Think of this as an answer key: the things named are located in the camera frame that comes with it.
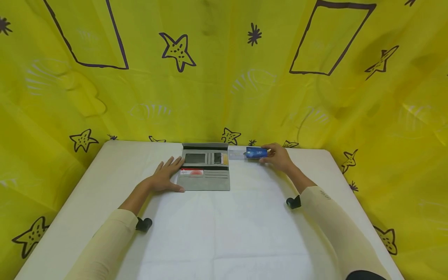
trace black strap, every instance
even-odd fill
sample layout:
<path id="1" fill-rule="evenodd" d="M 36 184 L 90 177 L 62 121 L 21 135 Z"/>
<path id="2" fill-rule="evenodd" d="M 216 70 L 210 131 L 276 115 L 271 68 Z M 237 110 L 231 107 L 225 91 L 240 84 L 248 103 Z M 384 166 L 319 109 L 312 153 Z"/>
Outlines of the black strap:
<path id="1" fill-rule="evenodd" d="M 350 273 L 345 280 L 386 280 L 386 279 L 370 271 L 356 270 Z"/>

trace yellow curtain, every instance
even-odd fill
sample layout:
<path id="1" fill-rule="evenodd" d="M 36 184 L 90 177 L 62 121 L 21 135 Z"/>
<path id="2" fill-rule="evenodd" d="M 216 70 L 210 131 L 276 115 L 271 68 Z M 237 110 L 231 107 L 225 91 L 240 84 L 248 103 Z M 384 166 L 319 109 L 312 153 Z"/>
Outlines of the yellow curtain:
<path id="1" fill-rule="evenodd" d="M 0 3 L 0 275 L 108 140 L 331 152 L 406 279 L 448 267 L 448 1 Z"/>

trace forearm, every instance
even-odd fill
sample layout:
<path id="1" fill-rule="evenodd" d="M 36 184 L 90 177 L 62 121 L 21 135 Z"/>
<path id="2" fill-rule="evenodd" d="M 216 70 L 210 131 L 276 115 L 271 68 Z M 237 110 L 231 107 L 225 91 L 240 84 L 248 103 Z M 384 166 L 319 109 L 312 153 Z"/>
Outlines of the forearm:
<path id="1" fill-rule="evenodd" d="M 135 232 L 137 217 L 117 209 L 98 229 L 65 280 L 104 280 Z"/>
<path id="2" fill-rule="evenodd" d="M 128 210 L 134 213 L 134 215 L 138 215 L 140 209 L 145 203 L 149 193 L 151 192 L 152 182 L 147 181 L 143 184 L 142 181 L 138 184 L 132 193 L 128 196 L 128 198 L 118 207 L 118 209 Z"/>
<path id="3" fill-rule="evenodd" d="M 386 279 L 389 275 L 375 250 L 347 213 L 318 186 L 301 195 L 302 207 L 321 228 L 339 260 L 343 279 L 353 271 L 365 270 Z"/>
<path id="4" fill-rule="evenodd" d="M 305 174 L 303 174 L 303 172 L 294 164 L 291 164 L 285 173 L 291 179 L 299 194 L 301 194 L 307 187 L 316 185 L 316 183 L 305 176 Z"/>

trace star drawing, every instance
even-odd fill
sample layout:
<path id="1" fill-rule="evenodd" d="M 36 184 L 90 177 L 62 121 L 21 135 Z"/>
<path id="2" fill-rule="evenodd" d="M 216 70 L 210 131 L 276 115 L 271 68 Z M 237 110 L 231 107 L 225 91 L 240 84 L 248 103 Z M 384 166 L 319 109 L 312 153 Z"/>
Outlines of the star drawing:
<path id="1" fill-rule="evenodd" d="M 366 81 L 375 73 L 375 72 L 386 72 L 386 64 L 395 51 L 399 48 L 399 46 L 395 46 L 390 50 L 381 50 L 381 59 L 375 63 L 373 66 L 367 68 L 364 72 L 370 73 L 367 77 Z"/>
<path id="2" fill-rule="evenodd" d="M 416 1 L 416 0 L 408 0 L 408 1 L 405 3 L 405 6 L 406 6 L 407 4 L 409 4 L 409 7 L 412 7 L 412 5 L 414 5 L 415 1 Z"/>
<path id="3" fill-rule="evenodd" d="M 346 173 L 350 166 L 356 166 L 355 154 L 357 151 L 358 149 L 356 149 L 352 154 L 350 154 L 349 152 L 344 152 L 344 155 L 347 158 L 347 160 L 341 165 L 342 174 Z"/>
<path id="4" fill-rule="evenodd" d="M 154 137 L 152 137 L 151 135 L 150 136 L 148 136 L 149 137 L 149 140 L 151 140 L 151 142 L 166 142 L 166 140 L 156 140 L 156 139 L 154 139 Z"/>
<path id="5" fill-rule="evenodd" d="M 90 137 L 91 129 L 84 130 L 81 134 L 70 135 L 70 139 L 75 142 L 74 149 L 78 152 L 79 147 L 82 147 L 85 152 L 89 150 L 90 144 L 98 144 L 98 140 Z"/>
<path id="6" fill-rule="evenodd" d="M 290 142 L 288 140 L 286 140 L 283 144 L 283 148 L 295 148 L 299 145 L 299 143 L 297 142 Z"/>
<path id="7" fill-rule="evenodd" d="M 247 43 L 248 44 L 252 43 L 252 46 L 254 46 L 254 43 L 258 45 L 257 40 L 261 38 L 262 33 L 260 32 L 260 29 L 257 28 L 258 27 L 257 25 L 255 25 L 254 28 L 254 24 L 251 23 L 250 26 L 252 27 L 252 32 L 249 31 L 247 34 L 249 36 L 249 41 Z"/>
<path id="8" fill-rule="evenodd" d="M 3 32 L 6 34 L 6 36 L 9 36 L 9 34 L 8 34 L 7 31 L 12 32 L 12 30 L 9 29 L 7 26 L 10 25 L 10 24 L 11 24 L 11 23 L 8 22 L 8 20 L 7 20 L 6 18 L 3 18 L 3 19 L 2 19 L 2 18 L 0 17 L 0 34 L 1 34 L 1 32 L 3 31 Z"/>
<path id="9" fill-rule="evenodd" d="M 395 230 L 393 228 L 390 228 L 384 232 L 376 226 L 373 227 L 375 228 L 378 236 L 381 238 L 381 241 L 383 242 L 384 246 L 386 246 L 386 249 L 388 250 L 389 254 L 391 255 L 398 254 L 398 249 L 395 244 Z"/>
<path id="10" fill-rule="evenodd" d="M 167 43 L 167 47 L 165 48 L 164 53 L 162 54 L 162 58 L 172 57 L 176 59 L 177 70 L 179 72 L 183 72 L 185 68 L 185 64 L 190 66 L 196 66 L 196 63 L 191 58 L 188 53 L 188 35 L 183 34 L 179 39 L 174 41 L 168 34 L 161 32 L 160 36 Z"/>
<path id="11" fill-rule="evenodd" d="M 32 225 L 31 228 L 15 237 L 12 242 L 17 244 L 23 244 L 22 258 L 27 258 L 31 253 L 34 246 L 39 243 L 44 232 L 49 228 L 49 225 L 45 224 L 45 217 L 39 217 Z"/>
<path id="12" fill-rule="evenodd" d="M 349 184 L 350 188 L 352 189 L 352 191 L 354 192 L 358 192 L 358 187 L 355 185 L 355 182 L 352 181 L 351 184 Z"/>
<path id="13" fill-rule="evenodd" d="M 232 132 L 227 127 L 224 127 L 224 133 L 221 137 L 221 140 L 224 140 L 224 143 L 233 144 L 235 146 L 238 145 L 237 138 L 241 136 L 239 132 Z"/>

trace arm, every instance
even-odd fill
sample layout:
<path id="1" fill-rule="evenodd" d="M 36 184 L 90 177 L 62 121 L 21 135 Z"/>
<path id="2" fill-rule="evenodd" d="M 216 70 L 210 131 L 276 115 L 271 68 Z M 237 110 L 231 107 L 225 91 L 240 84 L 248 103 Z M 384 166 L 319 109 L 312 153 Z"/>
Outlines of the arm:
<path id="1" fill-rule="evenodd" d="M 185 192 L 170 178 L 184 163 L 179 157 L 171 157 L 159 164 L 154 175 L 141 181 L 129 197 L 116 209 L 95 233 L 76 260 L 65 280 L 105 280 L 118 256 L 129 243 L 137 225 L 137 215 L 146 198 L 153 191 L 170 190 Z"/>
<path id="2" fill-rule="evenodd" d="M 288 151 L 277 143 L 262 148 L 270 149 L 270 152 L 269 157 L 260 162 L 271 163 L 291 179 L 301 194 L 303 209 L 314 219 L 333 246 L 343 279 L 389 279 L 372 245 L 353 220 L 294 165 Z"/>

